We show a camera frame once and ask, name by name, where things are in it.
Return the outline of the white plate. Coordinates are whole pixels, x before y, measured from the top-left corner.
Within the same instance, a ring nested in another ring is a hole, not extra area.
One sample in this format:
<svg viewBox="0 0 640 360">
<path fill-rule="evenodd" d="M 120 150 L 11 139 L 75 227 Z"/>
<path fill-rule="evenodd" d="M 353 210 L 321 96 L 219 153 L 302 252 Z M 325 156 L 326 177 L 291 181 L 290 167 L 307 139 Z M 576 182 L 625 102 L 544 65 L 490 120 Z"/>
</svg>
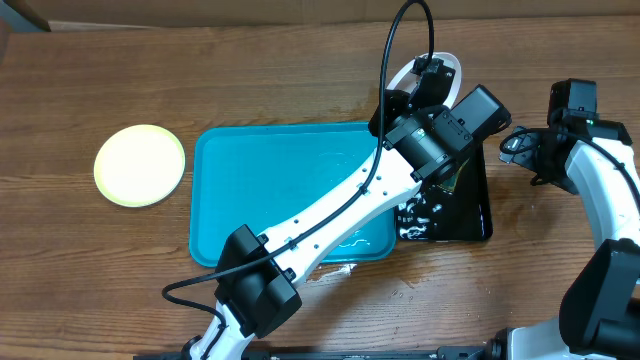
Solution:
<svg viewBox="0 0 640 360">
<path fill-rule="evenodd" d="M 407 95 L 407 106 L 425 108 L 444 105 L 452 108 L 462 82 L 459 60 L 451 53 L 435 52 L 426 64 L 428 54 L 408 62 L 392 78 L 386 89 Z"/>
</svg>

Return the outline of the green and yellow sponge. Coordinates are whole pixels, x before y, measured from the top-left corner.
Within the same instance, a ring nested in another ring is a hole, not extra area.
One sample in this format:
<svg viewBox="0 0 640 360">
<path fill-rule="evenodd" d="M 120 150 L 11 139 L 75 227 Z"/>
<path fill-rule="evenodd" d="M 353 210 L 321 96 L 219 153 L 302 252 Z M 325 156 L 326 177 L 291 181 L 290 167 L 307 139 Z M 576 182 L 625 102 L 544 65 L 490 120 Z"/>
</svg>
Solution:
<svg viewBox="0 0 640 360">
<path fill-rule="evenodd" d="M 454 175 L 452 175 L 450 178 L 448 178 L 444 182 L 438 184 L 437 187 L 444 192 L 454 193 L 457 187 L 458 180 L 461 177 L 461 174 L 464 172 L 465 167 L 466 165 L 463 164 Z"/>
</svg>

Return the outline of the yellow plate with sauce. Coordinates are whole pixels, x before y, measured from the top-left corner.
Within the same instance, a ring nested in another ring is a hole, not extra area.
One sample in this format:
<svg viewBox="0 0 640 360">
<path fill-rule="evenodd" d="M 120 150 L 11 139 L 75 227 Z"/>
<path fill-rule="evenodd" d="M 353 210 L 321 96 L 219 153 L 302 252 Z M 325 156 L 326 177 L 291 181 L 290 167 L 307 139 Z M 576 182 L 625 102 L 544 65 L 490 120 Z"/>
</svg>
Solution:
<svg viewBox="0 0 640 360">
<path fill-rule="evenodd" d="M 126 127 L 100 147 L 93 167 L 98 191 L 114 204 L 140 208 L 168 197 L 186 167 L 185 150 L 169 130 L 151 124 Z"/>
</svg>

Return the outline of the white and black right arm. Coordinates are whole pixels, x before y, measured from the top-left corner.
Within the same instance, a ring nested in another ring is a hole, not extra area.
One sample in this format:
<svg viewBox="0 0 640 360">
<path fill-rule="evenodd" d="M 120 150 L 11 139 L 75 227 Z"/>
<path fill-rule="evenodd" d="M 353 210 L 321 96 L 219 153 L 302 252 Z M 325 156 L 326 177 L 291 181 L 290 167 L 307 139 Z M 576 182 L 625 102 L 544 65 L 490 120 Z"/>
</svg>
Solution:
<svg viewBox="0 0 640 360">
<path fill-rule="evenodd" d="M 507 331 L 503 359 L 636 359 L 639 356 L 639 177 L 631 138 L 620 123 L 588 121 L 574 129 L 518 127 L 500 144 L 501 158 L 559 165 L 580 196 L 595 253 L 565 293 L 559 314 Z"/>
</svg>

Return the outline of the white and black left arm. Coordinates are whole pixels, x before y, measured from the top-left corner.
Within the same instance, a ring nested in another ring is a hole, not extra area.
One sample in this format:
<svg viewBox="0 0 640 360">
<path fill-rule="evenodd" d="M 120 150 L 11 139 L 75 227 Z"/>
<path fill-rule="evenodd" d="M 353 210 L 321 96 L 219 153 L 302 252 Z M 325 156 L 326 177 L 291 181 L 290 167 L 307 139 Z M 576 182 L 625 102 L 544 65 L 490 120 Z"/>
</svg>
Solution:
<svg viewBox="0 0 640 360">
<path fill-rule="evenodd" d="M 379 146 L 339 185 L 300 213 L 254 234 L 235 230 L 213 274 L 217 303 L 185 359 L 238 359 L 254 338 L 285 323 L 302 305 L 297 291 L 342 241 L 424 185 L 450 178 L 471 156 L 475 140 L 464 128 L 441 131 L 460 90 L 459 60 L 424 54 L 407 63 L 385 90 L 385 110 L 371 123 Z"/>
</svg>

